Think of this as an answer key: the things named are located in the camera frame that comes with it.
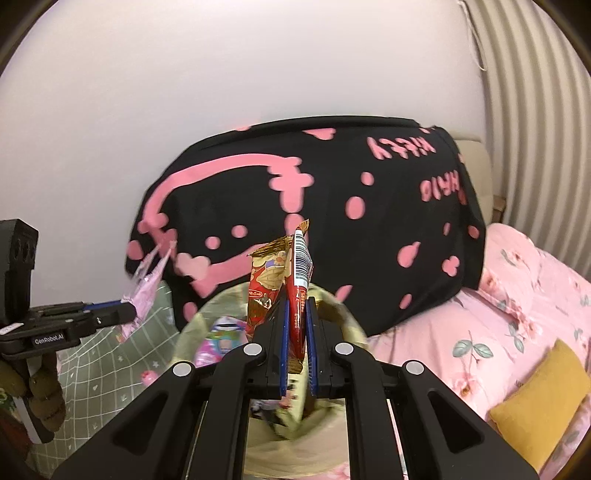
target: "chocolate snack package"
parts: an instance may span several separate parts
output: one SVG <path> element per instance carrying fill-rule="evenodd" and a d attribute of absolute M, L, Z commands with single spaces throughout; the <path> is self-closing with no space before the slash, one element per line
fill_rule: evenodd
<path fill-rule="evenodd" d="M 298 225 L 296 232 L 299 230 L 302 235 L 305 235 L 308 231 L 308 226 L 309 221 L 305 220 Z M 293 259 L 290 256 L 293 256 L 293 252 L 291 251 L 293 241 L 294 235 L 283 236 L 260 247 L 251 254 L 252 270 L 251 280 L 248 286 L 248 315 L 246 319 L 246 337 L 249 341 L 252 340 L 255 328 L 264 321 L 265 315 L 277 299 L 281 286 L 285 281 L 287 270 L 291 274 Z M 294 327 L 297 329 L 297 334 L 292 331 Z M 300 335 L 305 335 L 305 330 L 297 327 L 299 326 L 294 325 L 293 315 L 290 312 L 290 354 L 288 358 L 288 370 L 291 374 L 301 372 L 304 359 L 304 355 L 300 351 L 301 346 L 305 342 L 301 341 Z M 293 344 L 294 338 L 299 343 Z"/>
<path fill-rule="evenodd" d="M 285 285 L 290 300 L 290 343 L 295 358 L 303 362 L 306 354 L 306 299 L 312 278 L 312 259 L 301 225 L 295 229 L 285 263 Z"/>

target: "curtain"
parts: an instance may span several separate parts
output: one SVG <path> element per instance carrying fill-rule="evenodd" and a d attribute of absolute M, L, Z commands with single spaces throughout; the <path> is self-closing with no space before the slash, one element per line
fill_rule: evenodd
<path fill-rule="evenodd" d="M 466 3 L 487 66 L 487 146 L 504 221 L 589 279 L 589 73 L 533 1 Z"/>

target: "snack packaging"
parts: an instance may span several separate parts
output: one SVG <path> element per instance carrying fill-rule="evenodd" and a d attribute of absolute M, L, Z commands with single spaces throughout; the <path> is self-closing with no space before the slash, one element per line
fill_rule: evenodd
<path fill-rule="evenodd" d="M 295 229 L 287 258 L 285 285 L 290 300 L 290 341 L 295 357 L 303 362 L 306 354 L 306 298 L 313 266 L 300 226 Z"/>
<path fill-rule="evenodd" d="M 246 319 L 246 337 L 252 340 L 255 328 L 260 325 L 267 312 L 277 299 L 281 286 L 286 284 L 287 294 L 290 299 L 290 345 L 288 356 L 288 371 L 291 374 L 301 372 L 304 361 L 305 337 L 303 309 L 305 308 L 307 287 L 311 276 L 311 260 L 308 260 L 309 268 L 304 268 L 303 248 L 310 259 L 304 235 L 308 231 L 309 220 L 298 225 L 294 235 L 287 235 L 260 247 L 252 254 L 251 280 L 248 286 L 248 315 Z M 292 249 L 294 241 L 298 242 L 298 248 Z M 297 265 L 298 276 L 294 275 L 293 266 Z M 306 282 L 303 281 L 303 272 L 306 270 Z"/>
<path fill-rule="evenodd" d="M 246 343 L 245 327 L 246 322 L 229 316 L 216 320 L 196 352 L 193 364 L 196 367 L 215 364 L 230 350 Z"/>

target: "black pillow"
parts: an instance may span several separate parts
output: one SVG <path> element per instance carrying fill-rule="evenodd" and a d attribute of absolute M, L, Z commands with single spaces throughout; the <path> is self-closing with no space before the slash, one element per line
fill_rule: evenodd
<path fill-rule="evenodd" d="M 478 287 L 486 229 L 459 150 L 399 118 L 293 119 L 192 145 L 146 192 L 126 269 L 177 240 L 164 279 L 181 329 L 248 280 L 254 246 L 306 218 L 312 282 L 368 336 Z"/>

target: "yellow pillow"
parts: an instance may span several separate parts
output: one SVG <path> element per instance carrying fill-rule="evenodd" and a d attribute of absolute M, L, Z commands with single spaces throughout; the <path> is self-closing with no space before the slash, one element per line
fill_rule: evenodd
<path fill-rule="evenodd" d="M 505 441 L 539 472 L 590 390 L 576 354 L 556 340 L 529 380 L 489 414 Z"/>

